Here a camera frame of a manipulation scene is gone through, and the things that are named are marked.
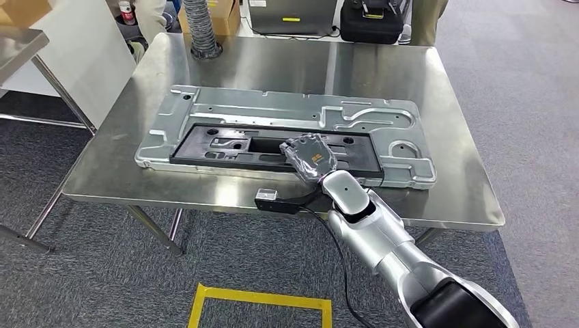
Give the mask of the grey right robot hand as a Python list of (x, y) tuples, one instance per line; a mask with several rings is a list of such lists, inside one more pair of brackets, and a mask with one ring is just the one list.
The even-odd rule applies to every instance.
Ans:
[(319, 133), (286, 139), (279, 148), (296, 170), (297, 177), (308, 185), (318, 184), (337, 171), (337, 159)]

